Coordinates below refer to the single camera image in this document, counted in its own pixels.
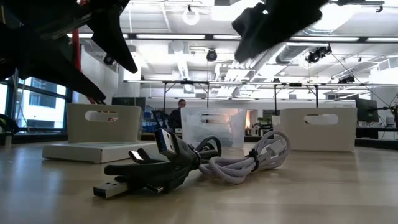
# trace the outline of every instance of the desk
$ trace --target desk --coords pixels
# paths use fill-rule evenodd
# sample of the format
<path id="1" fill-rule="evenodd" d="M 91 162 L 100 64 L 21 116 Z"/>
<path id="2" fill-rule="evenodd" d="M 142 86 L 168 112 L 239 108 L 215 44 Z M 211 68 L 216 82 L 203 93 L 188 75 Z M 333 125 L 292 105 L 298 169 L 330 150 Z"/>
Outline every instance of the desk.
<path id="1" fill-rule="evenodd" d="M 241 185 L 222 184 L 195 170 L 170 194 L 143 191 L 113 200 L 93 196 L 94 185 L 112 179 L 103 174 L 108 164 L 46 161 L 41 155 L 42 144 L 0 149 L 1 224 L 397 221 L 394 151 L 292 152 L 281 168 L 254 172 Z M 242 150 L 225 150 L 228 157 L 242 155 Z"/>
<path id="2" fill-rule="evenodd" d="M 372 139 L 378 139 L 379 138 L 379 132 L 380 131 L 385 131 L 385 132 L 398 132 L 398 128 L 377 128 L 377 127 L 365 127 L 361 128 L 358 127 L 356 128 L 356 137 L 357 138 L 372 138 Z"/>

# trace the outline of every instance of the white braided cable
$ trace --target white braided cable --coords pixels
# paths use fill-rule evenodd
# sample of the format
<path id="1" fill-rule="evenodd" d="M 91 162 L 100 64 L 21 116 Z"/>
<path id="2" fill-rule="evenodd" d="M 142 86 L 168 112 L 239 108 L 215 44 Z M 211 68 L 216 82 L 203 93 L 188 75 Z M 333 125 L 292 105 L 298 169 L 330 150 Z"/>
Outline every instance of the white braided cable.
<path id="1" fill-rule="evenodd" d="M 280 139 L 268 139 L 269 136 L 280 136 L 285 141 L 284 150 L 276 156 L 269 148 L 267 152 L 260 155 L 262 150 L 271 144 L 280 141 Z M 269 131 L 260 141 L 253 147 L 258 152 L 259 167 L 258 169 L 275 169 L 282 165 L 285 158 L 290 153 L 290 142 L 285 134 L 279 131 Z M 223 157 L 212 157 L 208 164 L 201 164 L 199 170 L 208 175 L 214 175 L 231 184 L 240 184 L 246 176 L 255 168 L 256 162 L 253 157 L 244 157 L 242 159 L 228 159 Z"/>

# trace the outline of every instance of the person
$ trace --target person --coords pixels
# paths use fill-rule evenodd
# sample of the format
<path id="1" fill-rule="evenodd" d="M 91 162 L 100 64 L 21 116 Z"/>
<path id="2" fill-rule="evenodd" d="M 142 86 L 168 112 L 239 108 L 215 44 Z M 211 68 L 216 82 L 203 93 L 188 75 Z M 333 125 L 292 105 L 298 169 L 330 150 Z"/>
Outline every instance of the person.
<path id="1" fill-rule="evenodd" d="M 178 109 L 170 113 L 168 124 L 170 128 L 181 128 L 181 108 L 184 108 L 187 102 L 184 99 L 178 101 Z"/>

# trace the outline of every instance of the clear plastic bin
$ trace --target clear plastic bin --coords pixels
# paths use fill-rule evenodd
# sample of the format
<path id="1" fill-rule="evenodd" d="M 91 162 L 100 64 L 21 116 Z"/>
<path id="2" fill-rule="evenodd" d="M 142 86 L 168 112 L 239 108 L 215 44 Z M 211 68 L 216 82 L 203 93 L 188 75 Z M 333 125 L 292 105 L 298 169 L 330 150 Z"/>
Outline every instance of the clear plastic bin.
<path id="1" fill-rule="evenodd" d="M 216 136 L 223 147 L 243 147 L 246 109 L 182 108 L 181 122 L 182 138 L 189 144 Z"/>

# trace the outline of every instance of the box handle cutout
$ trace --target box handle cutout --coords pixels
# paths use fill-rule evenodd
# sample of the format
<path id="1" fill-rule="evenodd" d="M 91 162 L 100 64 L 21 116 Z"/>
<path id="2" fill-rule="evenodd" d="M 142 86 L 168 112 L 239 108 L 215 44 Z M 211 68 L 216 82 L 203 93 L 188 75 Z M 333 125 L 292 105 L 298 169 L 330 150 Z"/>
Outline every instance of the box handle cutout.
<path id="1" fill-rule="evenodd" d="M 338 123 L 338 117 L 335 114 L 308 114 L 304 117 L 304 123 L 314 125 L 334 125 Z"/>
<path id="2" fill-rule="evenodd" d="M 203 124 L 229 124 L 230 117 L 227 114 L 201 114 L 200 122 Z"/>
<path id="3" fill-rule="evenodd" d="M 85 113 L 87 121 L 94 122 L 115 122 L 118 120 L 118 114 L 111 111 L 87 111 Z"/>

